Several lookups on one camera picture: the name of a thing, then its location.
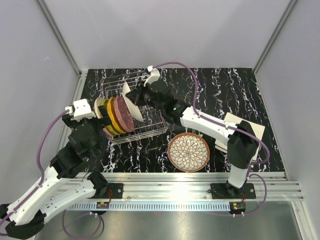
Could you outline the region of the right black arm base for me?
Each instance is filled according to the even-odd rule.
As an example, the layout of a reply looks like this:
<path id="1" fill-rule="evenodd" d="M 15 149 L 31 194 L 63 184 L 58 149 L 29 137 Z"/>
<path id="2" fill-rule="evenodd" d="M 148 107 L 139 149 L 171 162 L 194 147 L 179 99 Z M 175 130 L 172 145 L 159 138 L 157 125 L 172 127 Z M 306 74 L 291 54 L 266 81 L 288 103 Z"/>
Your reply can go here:
<path id="1" fill-rule="evenodd" d="M 231 199 L 256 199 L 256 191 L 252 183 L 245 183 L 241 188 L 236 188 L 229 183 L 211 183 L 207 190 L 214 200 Z"/>

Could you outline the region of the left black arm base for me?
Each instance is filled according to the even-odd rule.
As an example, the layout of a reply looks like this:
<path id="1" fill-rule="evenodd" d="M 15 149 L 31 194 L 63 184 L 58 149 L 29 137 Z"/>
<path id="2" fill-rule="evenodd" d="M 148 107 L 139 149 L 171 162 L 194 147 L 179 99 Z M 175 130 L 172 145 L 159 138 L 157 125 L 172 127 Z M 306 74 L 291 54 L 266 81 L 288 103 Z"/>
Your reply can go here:
<path id="1" fill-rule="evenodd" d="M 109 183 L 106 192 L 102 196 L 92 196 L 90 199 L 111 199 L 121 200 L 123 198 L 124 184 Z"/>

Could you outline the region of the orange polka dot plate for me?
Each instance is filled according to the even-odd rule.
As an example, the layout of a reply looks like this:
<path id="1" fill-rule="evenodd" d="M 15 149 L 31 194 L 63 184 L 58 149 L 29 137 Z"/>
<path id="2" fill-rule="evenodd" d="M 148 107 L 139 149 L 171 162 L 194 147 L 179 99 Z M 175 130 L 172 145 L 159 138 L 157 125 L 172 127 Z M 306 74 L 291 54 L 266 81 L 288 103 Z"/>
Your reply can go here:
<path id="1" fill-rule="evenodd" d="M 116 117 L 116 113 L 114 110 L 114 97 L 110 97 L 107 101 L 106 104 L 106 109 L 107 109 L 107 113 L 109 115 L 109 118 L 112 122 L 112 126 L 115 128 L 115 130 L 119 133 L 119 134 L 125 134 L 126 131 L 123 129 L 123 127 L 120 125 L 117 117 Z"/>

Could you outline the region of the pink polka dot plate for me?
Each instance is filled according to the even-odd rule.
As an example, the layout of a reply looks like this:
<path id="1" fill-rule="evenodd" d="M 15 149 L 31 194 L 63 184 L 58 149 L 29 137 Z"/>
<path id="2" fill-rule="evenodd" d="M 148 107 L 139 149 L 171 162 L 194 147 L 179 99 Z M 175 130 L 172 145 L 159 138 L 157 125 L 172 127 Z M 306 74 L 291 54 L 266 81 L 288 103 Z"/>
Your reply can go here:
<path id="1" fill-rule="evenodd" d="M 125 132 L 133 132 L 135 129 L 133 117 L 123 97 L 117 96 L 113 104 L 114 112 L 120 126 Z"/>

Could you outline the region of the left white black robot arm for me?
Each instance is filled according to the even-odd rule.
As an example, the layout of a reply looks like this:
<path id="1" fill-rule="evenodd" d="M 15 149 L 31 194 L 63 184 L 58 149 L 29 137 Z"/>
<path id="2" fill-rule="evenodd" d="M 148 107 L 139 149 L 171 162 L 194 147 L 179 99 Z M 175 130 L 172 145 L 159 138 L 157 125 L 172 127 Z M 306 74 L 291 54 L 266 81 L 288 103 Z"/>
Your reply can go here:
<path id="1" fill-rule="evenodd" d="M 68 143 L 50 161 L 47 168 L 41 165 L 44 142 L 55 123 L 62 119 L 71 129 Z M 74 179 L 83 167 L 84 158 L 93 154 L 99 140 L 102 124 L 85 100 L 67 106 L 46 129 L 37 149 L 36 163 L 40 178 L 20 198 L 0 206 L 0 223 L 7 223 L 2 237 L 27 240 L 39 233 L 46 223 L 77 201 L 107 195 L 108 182 L 98 171 L 64 193 L 53 197 L 61 186 Z"/>

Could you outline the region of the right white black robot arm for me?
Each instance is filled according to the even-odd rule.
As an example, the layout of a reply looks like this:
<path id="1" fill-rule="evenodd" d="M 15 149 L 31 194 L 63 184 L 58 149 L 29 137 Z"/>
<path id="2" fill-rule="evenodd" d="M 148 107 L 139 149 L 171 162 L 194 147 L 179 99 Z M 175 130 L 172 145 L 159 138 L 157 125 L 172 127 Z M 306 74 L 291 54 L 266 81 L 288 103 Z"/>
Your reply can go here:
<path id="1" fill-rule="evenodd" d="M 130 110 L 142 106 L 152 107 L 168 123 L 199 131 L 225 145 L 227 159 L 231 164 L 225 184 L 226 192 L 233 199 L 243 195 L 250 163 L 259 149 L 258 139 L 249 122 L 228 122 L 197 112 L 190 104 L 173 97 L 170 91 L 152 91 L 141 82 L 134 89 L 123 86 L 122 95 Z"/>

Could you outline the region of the green polka dot plate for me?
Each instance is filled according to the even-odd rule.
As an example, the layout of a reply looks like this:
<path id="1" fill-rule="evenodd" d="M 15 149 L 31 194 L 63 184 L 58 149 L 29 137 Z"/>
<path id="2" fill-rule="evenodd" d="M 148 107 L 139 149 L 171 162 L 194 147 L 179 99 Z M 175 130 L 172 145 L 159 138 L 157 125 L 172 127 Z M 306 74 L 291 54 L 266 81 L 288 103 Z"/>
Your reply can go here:
<path id="1" fill-rule="evenodd" d="M 112 121 L 111 121 L 111 119 L 109 117 L 109 114 L 108 114 L 108 111 L 107 111 L 107 103 L 108 103 L 107 99 L 104 99 L 102 101 L 102 106 L 101 106 L 101 110 L 100 111 L 101 111 L 101 114 L 102 114 L 103 119 L 104 119 L 103 121 L 105 123 L 106 131 L 108 132 L 108 134 L 110 136 L 114 137 L 114 136 L 118 135 L 119 133 L 114 128 L 114 126 L 112 124 Z"/>

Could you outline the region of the metal wire dish rack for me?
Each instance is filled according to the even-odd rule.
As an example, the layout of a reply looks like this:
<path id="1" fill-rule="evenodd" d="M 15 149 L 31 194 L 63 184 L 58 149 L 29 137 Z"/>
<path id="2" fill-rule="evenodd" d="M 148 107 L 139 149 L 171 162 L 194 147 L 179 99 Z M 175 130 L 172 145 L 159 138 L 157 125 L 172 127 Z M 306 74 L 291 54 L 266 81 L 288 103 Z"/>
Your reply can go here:
<path id="1" fill-rule="evenodd" d="M 124 83 L 128 84 L 129 89 L 132 91 L 140 80 L 146 80 L 149 74 L 143 70 L 130 71 L 125 74 L 103 77 L 100 81 L 101 96 L 105 99 L 110 97 L 120 96 Z M 143 117 L 143 121 L 136 119 L 134 122 L 134 131 L 129 133 L 122 133 L 116 136 L 107 135 L 107 138 L 115 144 L 122 144 L 132 141 L 141 140 L 163 134 L 168 129 L 168 124 L 165 122 L 162 115 L 150 106 L 140 106 L 140 113 Z"/>

